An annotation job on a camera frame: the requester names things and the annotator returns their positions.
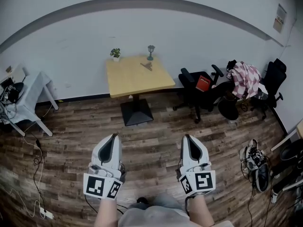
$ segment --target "potted plant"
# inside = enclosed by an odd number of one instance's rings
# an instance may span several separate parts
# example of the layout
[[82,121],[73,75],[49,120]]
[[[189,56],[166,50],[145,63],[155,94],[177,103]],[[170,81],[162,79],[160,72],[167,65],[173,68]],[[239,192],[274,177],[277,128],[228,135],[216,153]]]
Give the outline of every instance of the potted plant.
[[112,49],[112,51],[110,52],[110,56],[113,56],[113,60],[118,62],[120,60],[120,49],[119,48],[115,48]]

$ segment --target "office chair armrest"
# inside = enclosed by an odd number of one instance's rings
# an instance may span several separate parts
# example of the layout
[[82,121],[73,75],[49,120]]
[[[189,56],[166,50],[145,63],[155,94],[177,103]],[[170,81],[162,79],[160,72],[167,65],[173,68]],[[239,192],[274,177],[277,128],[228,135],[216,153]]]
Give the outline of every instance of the office chair armrest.
[[217,80],[220,77],[223,77],[224,74],[222,73],[222,71],[216,66],[216,65],[212,65],[212,67],[214,68],[214,70],[216,71],[216,73],[212,73],[212,75],[214,74],[214,84],[217,84]]
[[181,72],[182,72],[183,76],[186,77],[186,79],[190,83],[194,83],[195,82],[194,78],[191,76],[191,74],[188,72],[188,70],[186,68],[182,68]]
[[276,99],[276,101],[278,101],[279,99],[281,99],[283,101],[283,96],[281,93],[279,93],[279,97]]

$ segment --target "checkered cloth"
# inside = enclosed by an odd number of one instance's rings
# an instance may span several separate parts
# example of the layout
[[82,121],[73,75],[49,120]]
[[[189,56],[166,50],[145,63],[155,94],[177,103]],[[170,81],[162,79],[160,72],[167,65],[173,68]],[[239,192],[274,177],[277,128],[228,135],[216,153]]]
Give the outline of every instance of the checkered cloth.
[[241,98],[246,92],[246,98],[255,96],[258,93],[261,74],[257,68],[244,62],[237,62],[232,70],[227,73],[228,79],[233,79],[235,88],[233,94]]

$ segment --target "desk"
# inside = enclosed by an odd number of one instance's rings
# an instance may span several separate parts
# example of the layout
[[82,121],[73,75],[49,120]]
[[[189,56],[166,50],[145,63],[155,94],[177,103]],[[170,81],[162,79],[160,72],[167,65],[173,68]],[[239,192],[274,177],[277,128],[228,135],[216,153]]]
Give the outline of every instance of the desk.
[[293,135],[298,134],[299,137],[301,139],[303,139],[303,120],[301,120],[301,122],[299,122],[299,124],[297,125],[296,129],[294,131],[292,131],[291,133],[289,133],[285,139],[283,139],[280,143],[278,143],[276,146],[274,146],[272,149],[270,149],[271,151],[274,151],[275,149],[277,149],[278,147],[280,147],[283,143],[285,143],[289,138],[291,138]]
[[35,114],[35,106],[42,91],[46,93],[53,107],[56,110],[58,109],[58,105],[54,101],[51,93],[46,86],[50,81],[51,80],[49,77],[46,76],[43,72],[33,73],[29,76],[26,76],[23,81],[25,91],[21,98],[17,101],[16,108],[14,104],[9,104],[6,106],[6,108],[4,108],[5,114],[10,119],[9,121],[4,119],[4,124],[10,123],[15,130],[17,130],[22,136],[25,136],[25,133],[19,129],[15,123],[18,123],[22,120],[30,120],[32,122],[36,122],[45,131],[45,133],[47,133],[49,136],[52,136],[53,133]]
[[147,56],[121,58],[119,62],[106,61],[107,79],[111,97],[133,95],[133,101],[121,104],[122,116],[126,126],[153,120],[146,99],[139,100],[139,93],[173,88],[174,80],[163,68],[160,60],[154,57],[152,71],[147,64]]

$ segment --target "small plant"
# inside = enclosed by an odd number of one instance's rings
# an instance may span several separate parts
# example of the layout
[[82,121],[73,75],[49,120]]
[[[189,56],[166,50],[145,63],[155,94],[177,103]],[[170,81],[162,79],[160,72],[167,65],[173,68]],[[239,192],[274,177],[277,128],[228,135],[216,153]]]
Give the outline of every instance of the small plant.
[[119,58],[120,55],[121,55],[121,53],[120,53],[119,48],[112,49],[112,51],[110,52],[110,56],[113,56],[116,58]]

